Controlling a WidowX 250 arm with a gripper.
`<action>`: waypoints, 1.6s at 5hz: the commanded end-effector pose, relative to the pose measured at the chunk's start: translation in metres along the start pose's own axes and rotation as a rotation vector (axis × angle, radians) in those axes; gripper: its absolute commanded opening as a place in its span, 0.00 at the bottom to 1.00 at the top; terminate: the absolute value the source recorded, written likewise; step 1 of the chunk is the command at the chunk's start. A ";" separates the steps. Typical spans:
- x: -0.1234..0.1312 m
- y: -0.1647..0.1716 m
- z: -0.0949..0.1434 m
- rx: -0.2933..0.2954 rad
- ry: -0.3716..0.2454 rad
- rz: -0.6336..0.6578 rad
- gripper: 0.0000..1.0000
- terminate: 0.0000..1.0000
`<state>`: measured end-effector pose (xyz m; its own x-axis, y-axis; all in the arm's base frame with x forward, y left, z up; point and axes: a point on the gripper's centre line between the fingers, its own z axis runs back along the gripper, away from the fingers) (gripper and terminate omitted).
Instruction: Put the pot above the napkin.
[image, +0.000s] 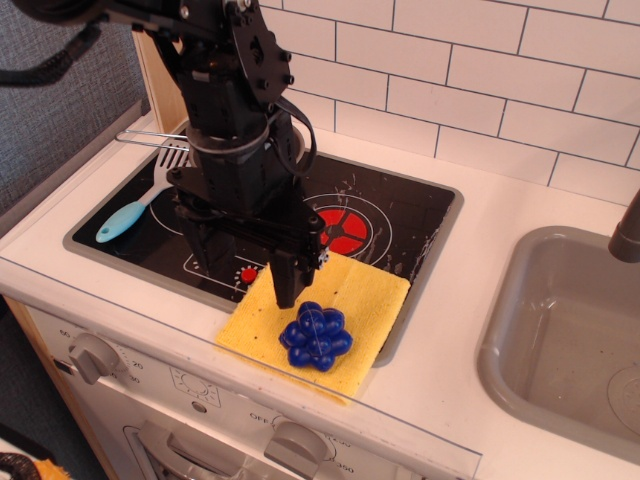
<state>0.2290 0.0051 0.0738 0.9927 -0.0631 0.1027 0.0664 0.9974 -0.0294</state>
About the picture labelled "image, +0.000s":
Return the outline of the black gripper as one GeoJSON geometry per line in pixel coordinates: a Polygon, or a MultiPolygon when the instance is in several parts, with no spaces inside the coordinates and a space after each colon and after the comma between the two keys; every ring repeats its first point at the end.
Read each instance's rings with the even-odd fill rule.
{"type": "Polygon", "coordinates": [[[185,240],[205,274],[229,269],[242,239],[269,252],[276,303],[293,308],[325,260],[323,221],[303,200],[294,130],[218,138],[187,133],[190,166],[169,176],[185,240]]]}

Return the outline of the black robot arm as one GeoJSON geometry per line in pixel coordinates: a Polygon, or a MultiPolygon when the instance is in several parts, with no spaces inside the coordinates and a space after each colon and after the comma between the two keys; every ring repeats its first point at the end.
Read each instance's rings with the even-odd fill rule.
{"type": "Polygon", "coordinates": [[[188,166],[175,170],[181,231],[206,271],[237,240],[267,250],[277,305],[290,308],[322,266],[323,220],[301,181],[317,148],[296,136],[304,114],[284,97],[291,55],[256,1],[110,1],[107,17],[147,33],[188,114],[188,166]]]}

